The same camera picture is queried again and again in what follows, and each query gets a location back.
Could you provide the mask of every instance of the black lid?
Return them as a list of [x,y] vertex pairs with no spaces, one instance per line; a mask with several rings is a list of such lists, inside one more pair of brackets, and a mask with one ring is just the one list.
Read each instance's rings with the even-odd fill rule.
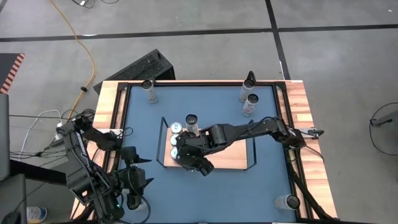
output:
[[145,90],[148,90],[152,87],[152,82],[149,80],[145,80],[142,82],[141,87]]
[[185,118],[185,122],[189,125],[196,124],[198,122],[198,117],[194,114],[188,114],[188,116]]
[[243,85],[248,87],[248,88],[252,88],[254,86],[254,81],[253,80],[245,80],[243,82]]
[[257,103],[258,101],[259,101],[259,97],[256,95],[256,94],[250,94],[249,96],[248,96],[248,101],[250,102],[250,103]]
[[287,196],[286,202],[291,209],[298,209],[300,206],[300,200],[295,195]]

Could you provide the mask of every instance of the blue table surface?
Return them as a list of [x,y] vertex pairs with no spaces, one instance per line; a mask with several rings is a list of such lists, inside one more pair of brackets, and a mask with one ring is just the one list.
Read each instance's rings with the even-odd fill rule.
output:
[[[141,87],[132,87],[125,127],[133,128],[134,134],[123,140],[123,146],[136,146],[141,158],[152,159],[138,164],[147,178],[154,178],[144,191],[152,208],[148,223],[295,221],[294,211],[278,210],[274,205],[276,197],[291,191],[282,145],[270,136],[256,138],[257,165],[247,171],[215,169],[204,177],[180,167],[165,169],[156,162],[161,117],[169,125],[178,121],[185,126],[186,115],[195,114],[199,128],[205,128],[277,116],[271,86],[255,87],[259,102],[250,117],[242,115],[239,86],[162,86],[155,90],[158,102],[150,104]],[[119,168],[125,168],[123,162]],[[123,207],[124,221],[140,222],[147,215],[146,209]]]

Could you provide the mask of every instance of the gray floor tile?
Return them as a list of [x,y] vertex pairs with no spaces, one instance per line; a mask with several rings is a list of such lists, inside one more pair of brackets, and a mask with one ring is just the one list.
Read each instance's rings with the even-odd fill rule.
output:
[[278,27],[397,24],[394,0],[272,0]]
[[[77,34],[270,27],[261,0],[139,0],[110,5],[97,0],[92,9],[72,1],[55,2]],[[8,1],[0,27],[1,37],[72,34],[49,0]]]
[[[290,75],[304,80],[337,214],[344,220],[395,223],[396,157],[372,147],[368,124],[398,101],[398,30],[281,34]],[[398,106],[386,108],[387,113]],[[375,130],[381,148],[398,153],[396,128]]]
[[[84,43],[95,58],[95,84],[154,49],[159,49],[174,65],[176,77],[181,80],[242,79],[250,70],[257,79],[282,78],[272,34],[103,39],[84,40]],[[74,40],[1,43],[0,51],[25,53],[9,91],[11,114],[37,116],[41,111],[51,109],[62,113],[70,109],[80,86],[91,75],[89,58]],[[81,100],[78,111],[95,109],[97,100],[97,94],[89,91]],[[12,151],[21,149],[27,128],[33,121],[11,118]],[[39,119],[25,151],[37,152],[47,146],[55,135],[58,122],[56,119]],[[40,165],[49,160],[33,158],[28,161]]]

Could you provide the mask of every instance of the wooden table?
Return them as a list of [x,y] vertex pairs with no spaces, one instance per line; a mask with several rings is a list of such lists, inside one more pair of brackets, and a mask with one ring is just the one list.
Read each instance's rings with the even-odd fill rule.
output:
[[[307,95],[305,93],[303,81],[300,80],[289,80],[289,81],[278,81],[278,80],[260,80],[262,82],[283,82],[285,86],[285,90],[278,88],[278,97],[279,97],[279,105],[282,112],[282,118],[288,123],[288,112],[287,109],[291,111],[291,118],[293,125],[295,128],[313,128],[315,125],[312,120],[310,107],[307,100]],[[116,102],[116,96],[118,94],[118,86],[120,88],[119,83],[141,83],[142,81],[105,81],[103,82],[103,86],[101,89],[101,93],[98,99],[98,105],[96,109],[96,114],[94,117],[93,126],[97,129],[109,129],[111,127],[111,121],[114,117],[114,128],[122,127],[122,116],[125,107],[125,99],[126,99],[126,89],[120,91],[119,94],[119,102]],[[173,82],[236,82],[242,83],[242,80],[161,80],[157,81],[158,83],[173,83]],[[285,105],[285,100],[283,99],[282,93],[287,93],[287,98],[289,100],[289,105]],[[311,148],[320,152],[320,147],[318,140],[306,140],[307,145]],[[92,158],[95,153],[97,147],[92,142],[89,142],[88,145],[88,154]],[[103,165],[105,158],[104,151],[98,151],[95,158],[92,158],[97,164],[100,166]],[[315,200],[323,207],[323,209],[331,216],[337,217],[335,206],[333,203],[333,199],[330,192],[328,177],[326,175],[325,166],[323,164],[322,159],[305,149],[301,150],[301,159],[303,172],[305,176],[305,181],[307,183],[307,188],[314,196]],[[114,154],[111,154],[108,161],[108,172],[111,171],[114,162]],[[302,194],[299,189],[296,187],[297,195],[301,198],[301,201],[304,202],[302,198]],[[78,200],[75,200],[73,205],[73,210],[75,210],[76,206],[78,206]],[[77,212],[74,217],[79,216],[79,214],[83,211],[84,206],[80,205],[77,209]],[[308,217],[305,209],[305,204],[302,203],[300,206],[300,215],[302,218]]]

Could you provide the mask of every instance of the yellow extension cord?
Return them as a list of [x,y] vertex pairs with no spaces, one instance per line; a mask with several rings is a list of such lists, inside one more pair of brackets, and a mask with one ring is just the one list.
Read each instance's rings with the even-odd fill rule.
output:
[[[57,7],[57,5],[54,3],[53,0],[50,0],[50,2],[51,2],[51,4],[55,7],[55,9],[61,14],[61,16],[63,17],[63,19],[65,20],[65,22],[67,22],[69,28],[72,30],[73,35],[75,36],[76,41],[86,50],[88,56],[89,56],[90,59],[91,59],[91,65],[92,65],[92,67],[93,67],[93,73],[91,74],[90,79],[87,81],[87,83],[86,83],[86,85],[85,85],[85,88],[87,88],[87,86],[93,81],[93,79],[94,79],[94,77],[95,77],[95,64],[94,64],[93,56],[91,56],[90,51],[87,49],[87,47],[86,47],[83,43],[80,42],[79,38],[77,38],[77,35],[76,35],[75,30],[73,29],[72,25],[70,25],[70,23],[69,23],[68,19],[66,18],[66,16],[61,12],[61,10]],[[79,96],[77,97],[77,99],[76,99],[76,101],[75,101],[75,104],[73,105],[72,110],[71,110],[70,113],[69,113],[68,119],[72,117],[73,111],[75,110],[77,104],[79,103],[80,98],[81,98],[81,96],[83,95],[83,93],[84,93],[83,90],[80,91],[80,94],[79,94]]]

